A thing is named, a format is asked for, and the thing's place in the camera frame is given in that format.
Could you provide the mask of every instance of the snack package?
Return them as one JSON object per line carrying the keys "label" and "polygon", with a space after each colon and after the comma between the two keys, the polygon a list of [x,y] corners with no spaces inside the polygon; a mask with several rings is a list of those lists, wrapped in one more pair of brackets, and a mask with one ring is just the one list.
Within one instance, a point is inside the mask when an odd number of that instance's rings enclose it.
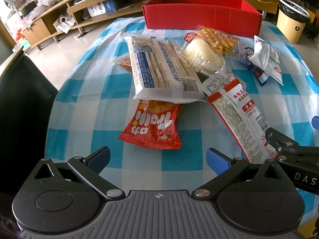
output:
{"label": "snack package", "polygon": [[262,164],[277,156],[275,148],[266,141],[266,120],[238,79],[209,96],[208,101],[251,163]]}
{"label": "snack package", "polygon": [[140,100],[134,117],[119,139],[151,149],[179,149],[181,140],[176,129],[177,115],[183,104],[149,101],[147,113]]}
{"label": "snack package", "polygon": [[130,52],[134,99],[172,103],[204,99],[197,74],[184,65],[168,41],[139,36],[124,39]]}
{"label": "snack package", "polygon": [[270,80],[270,76],[267,73],[265,73],[262,69],[255,66],[252,62],[249,61],[249,58],[253,54],[254,50],[251,47],[245,48],[244,64],[247,66],[248,71],[250,71],[255,76],[260,86],[263,87]]}
{"label": "snack package", "polygon": [[235,76],[228,65],[226,65],[226,73],[227,77],[224,77],[218,73],[213,74],[202,83],[200,88],[208,96],[217,93],[219,90],[228,85],[232,80],[235,80]]}
{"label": "snack package", "polygon": [[194,32],[187,33],[182,47],[174,45],[177,55],[190,68],[206,76],[219,73],[226,76],[226,63],[223,56]]}
{"label": "snack package", "polygon": [[249,61],[264,70],[278,83],[284,85],[280,69],[279,51],[256,35],[254,38],[254,54],[249,57]]}
{"label": "snack package", "polygon": [[131,59],[129,56],[117,59],[113,62],[113,64],[125,69],[129,74],[132,75]]}
{"label": "snack package", "polygon": [[206,40],[212,48],[223,56],[231,58],[239,56],[239,38],[201,25],[198,25],[196,30],[197,35]]}

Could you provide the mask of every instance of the blue snack package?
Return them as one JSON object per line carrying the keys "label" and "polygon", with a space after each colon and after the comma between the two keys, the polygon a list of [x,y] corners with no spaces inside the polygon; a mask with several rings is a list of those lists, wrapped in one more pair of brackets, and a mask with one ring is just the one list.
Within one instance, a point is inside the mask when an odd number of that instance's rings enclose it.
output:
{"label": "blue snack package", "polygon": [[270,76],[248,60],[249,57],[254,54],[254,49],[251,47],[245,47],[244,52],[245,53],[243,54],[241,62],[247,66],[248,71],[250,71],[256,77],[260,86],[263,87],[270,80]]}

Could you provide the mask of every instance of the yellow trash can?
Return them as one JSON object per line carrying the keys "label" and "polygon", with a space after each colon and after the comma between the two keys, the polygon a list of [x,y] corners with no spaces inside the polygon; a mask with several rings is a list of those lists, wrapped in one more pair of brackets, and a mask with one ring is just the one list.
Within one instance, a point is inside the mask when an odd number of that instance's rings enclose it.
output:
{"label": "yellow trash can", "polygon": [[298,4],[290,0],[279,0],[278,29],[292,44],[296,44],[310,14]]}

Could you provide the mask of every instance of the black trash bag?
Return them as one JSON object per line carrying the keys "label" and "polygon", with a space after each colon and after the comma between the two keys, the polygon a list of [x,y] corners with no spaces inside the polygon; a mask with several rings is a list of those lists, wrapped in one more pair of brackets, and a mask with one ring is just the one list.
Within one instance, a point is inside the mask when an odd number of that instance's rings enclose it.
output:
{"label": "black trash bag", "polygon": [[303,8],[289,0],[279,0],[279,9],[289,18],[300,22],[300,23],[307,23],[310,21],[310,15],[307,11],[303,10]]}

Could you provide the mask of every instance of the metal screw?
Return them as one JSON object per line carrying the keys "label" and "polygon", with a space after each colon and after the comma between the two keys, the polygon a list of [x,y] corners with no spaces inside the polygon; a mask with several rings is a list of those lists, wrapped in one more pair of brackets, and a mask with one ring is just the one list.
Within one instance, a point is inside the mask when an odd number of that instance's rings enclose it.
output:
{"label": "metal screw", "polygon": [[199,189],[195,191],[195,195],[198,197],[207,197],[209,194],[210,192],[206,189]]}
{"label": "metal screw", "polygon": [[285,156],[279,156],[278,159],[279,159],[280,161],[286,161],[286,160],[287,160],[287,157],[285,157]]}
{"label": "metal screw", "polygon": [[115,197],[119,197],[122,195],[122,191],[118,190],[118,189],[112,189],[107,191],[106,195],[108,195],[109,197],[115,198]]}

